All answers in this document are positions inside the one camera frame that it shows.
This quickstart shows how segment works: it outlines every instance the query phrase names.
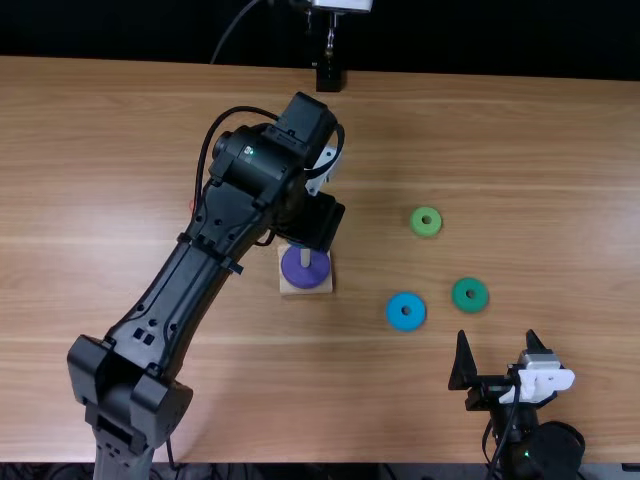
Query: wooden table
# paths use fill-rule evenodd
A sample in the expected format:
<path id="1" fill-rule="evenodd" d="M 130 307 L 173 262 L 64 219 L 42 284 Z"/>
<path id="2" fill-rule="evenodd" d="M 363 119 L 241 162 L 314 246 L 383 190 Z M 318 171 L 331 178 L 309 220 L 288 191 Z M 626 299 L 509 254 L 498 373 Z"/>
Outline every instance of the wooden table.
<path id="1" fill-rule="evenodd" d="M 102 337 L 172 250 L 212 119 L 280 113 L 313 74 L 25 58 L 0 71 L 0 460 L 89 461 L 68 348 Z M 577 374 L 541 420 L 582 431 L 586 461 L 640 461 L 640 85 L 349 82 L 317 95 L 347 132 L 327 189 L 347 206 L 336 292 L 282 298 L 275 247 L 249 252 L 179 376 L 195 396 L 177 458 L 479 462 L 488 415 L 447 391 L 456 332 L 481 373 L 503 373 L 534 328 Z M 421 205 L 443 215 L 435 238 L 409 229 Z M 467 275 L 490 289 L 482 314 L 451 303 Z M 403 290 L 428 304 L 412 334 L 385 320 Z"/>

